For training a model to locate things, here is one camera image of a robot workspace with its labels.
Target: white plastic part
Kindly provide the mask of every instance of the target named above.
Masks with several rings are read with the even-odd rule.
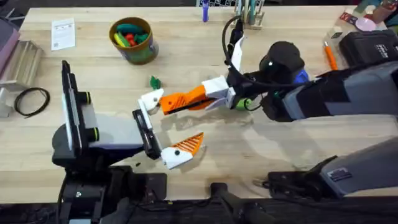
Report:
[[[163,94],[164,90],[161,88],[141,96],[141,100],[149,115],[156,114],[159,110],[159,101]]]
[[[225,105],[227,108],[232,107],[232,103],[234,101],[235,95],[236,95],[236,93],[235,93],[234,88],[232,88],[232,87],[228,88],[228,92],[226,94],[226,99],[225,99]]]
[[[238,71],[240,71],[240,69],[241,69],[241,61],[242,61],[242,53],[243,53],[242,52],[243,39],[244,39],[244,35],[235,44],[234,52],[232,53],[232,57],[231,57],[231,62]]]
[[[140,110],[142,112],[142,115],[144,117],[144,120],[145,120],[145,123],[147,125],[147,128],[149,130],[152,130],[152,123],[150,122],[149,115],[148,115],[148,112],[147,112],[147,108],[145,107],[145,104],[142,101],[142,99],[138,99],[138,106],[139,106],[139,108],[140,108]]]
[[[205,87],[206,96],[209,98],[224,98],[229,88],[224,76],[203,81],[201,84]]]
[[[217,99],[217,100],[215,100],[214,102],[212,102],[210,105],[208,105],[206,108],[205,108],[205,110],[211,110],[211,109],[214,109],[214,108],[217,108],[217,107],[219,107],[219,106],[221,106],[221,105],[225,105],[225,97],[224,98],[220,98],[220,99]]]
[[[193,159],[190,152],[185,152],[175,147],[167,147],[163,149],[160,155],[168,169],[173,169]]]

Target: pink object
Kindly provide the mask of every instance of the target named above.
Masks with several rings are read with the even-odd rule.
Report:
[[[362,17],[355,22],[355,27],[361,31],[374,31],[376,24],[372,20]]]

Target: orange plastic part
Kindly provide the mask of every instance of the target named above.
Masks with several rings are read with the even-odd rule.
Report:
[[[191,105],[201,100],[206,100],[206,90],[203,85],[200,85],[190,91],[189,93],[174,93],[168,96],[164,96],[160,99],[159,103],[162,107],[164,115],[168,115],[170,111],[181,108],[183,106]],[[202,110],[205,109],[214,100],[206,101],[198,106],[189,108],[188,110]]]
[[[203,140],[203,133],[199,133],[195,136],[187,138],[184,141],[181,141],[172,147],[176,147],[179,150],[190,152],[193,156],[198,152],[201,142]]]

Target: cup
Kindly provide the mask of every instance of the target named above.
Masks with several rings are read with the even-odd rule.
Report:
[[[148,38],[140,44],[133,47],[122,47],[116,43],[114,34],[116,27],[120,24],[134,24],[145,30]],[[159,53],[159,45],[154,40],[152,29],[147,21],[138,17],[127,17],[115,22],[109,30],[109,39],[116,49],[119,50],[121,55],[130,63],[134,65],[143,65],[153,61]]]

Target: paper card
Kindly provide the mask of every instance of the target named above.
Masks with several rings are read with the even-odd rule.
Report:
[[[61,50],[76,46],[75,20],[52,21],[51,50]]]

